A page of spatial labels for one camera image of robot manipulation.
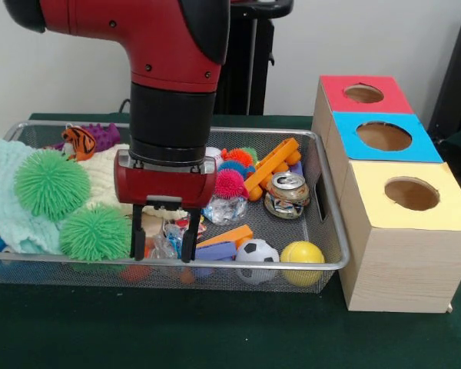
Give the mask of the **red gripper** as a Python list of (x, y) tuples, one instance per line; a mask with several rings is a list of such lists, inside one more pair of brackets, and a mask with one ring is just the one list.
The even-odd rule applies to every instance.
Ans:
[(206, 207), (214, 192), (217, 177), (216, 161), (206, 157), (199, 165), (168, 167), (137, 161), (126, 149), (114, 158), (114, 187), (117, 199), (133, 204), (130, 257), (144, 259), (145, 231), (142, 227), (142, 206), (165, 207), (168, 210), (190, 209), (188, 229), (184, 232), (181, 260), (195, 259), (201, 208)]

